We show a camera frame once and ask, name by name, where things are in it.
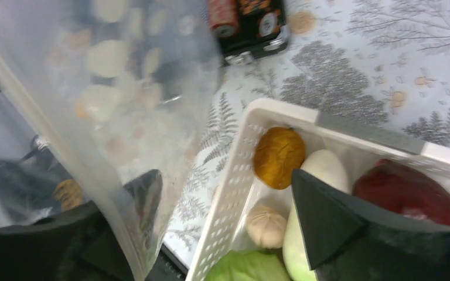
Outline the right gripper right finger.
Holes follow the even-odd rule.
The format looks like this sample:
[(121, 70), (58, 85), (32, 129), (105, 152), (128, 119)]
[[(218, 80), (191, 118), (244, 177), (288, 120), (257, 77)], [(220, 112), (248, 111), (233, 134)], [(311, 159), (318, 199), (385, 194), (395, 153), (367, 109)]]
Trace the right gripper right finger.
[[(295, 181), (315, 181), (296, 169)], [(392, 213), (327, 184), (327, 195), (340, 225), (334, 242), (340, 245), (327, 258), (318, 256), (309, 267), (323, 280), (450, 280), (450, 227)]]

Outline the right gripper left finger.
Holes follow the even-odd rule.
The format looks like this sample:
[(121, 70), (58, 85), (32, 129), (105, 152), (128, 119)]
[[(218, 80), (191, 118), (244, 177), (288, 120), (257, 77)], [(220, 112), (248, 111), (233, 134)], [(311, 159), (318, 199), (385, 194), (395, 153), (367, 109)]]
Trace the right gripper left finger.
[[(150, 170), (124, 186), (134, 202), (139, 225), (129, 230), (147, 277), (158, 256), (154, 232), (162, 193), (162, 175)], [(34, 207), (59, 207), (64, 197), (79, 198), (70, 176), (0, 169), (0, 197)], [(111, 227), (93, 202), (77, 203), (67, 211), (28, 225), (0, 227), (0, 280), (133, 280), (134, 275)]]

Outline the green cabbage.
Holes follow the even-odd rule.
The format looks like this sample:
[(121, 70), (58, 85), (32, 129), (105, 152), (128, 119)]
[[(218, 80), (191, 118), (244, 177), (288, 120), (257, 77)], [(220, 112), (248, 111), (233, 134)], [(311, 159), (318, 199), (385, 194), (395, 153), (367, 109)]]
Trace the green cabbage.
[(208, 271), (205, 281), (282, 281), (290, 276), (276, 254), (264, 251), (229, 251)]

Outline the clear zip top bag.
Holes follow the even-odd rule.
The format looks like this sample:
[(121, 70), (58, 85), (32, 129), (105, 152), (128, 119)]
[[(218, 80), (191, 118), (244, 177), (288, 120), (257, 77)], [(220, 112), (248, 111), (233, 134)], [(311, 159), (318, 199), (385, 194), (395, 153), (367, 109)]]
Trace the clear zip top bag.
[(81, 192), (59, 207), (0, 197), (0, 227), (93, 202), (146, 279), (124, 186), (160, 171), (160, 251), (220, 66), (203, 1), (0, 1), (0, 169), (70, 176)]

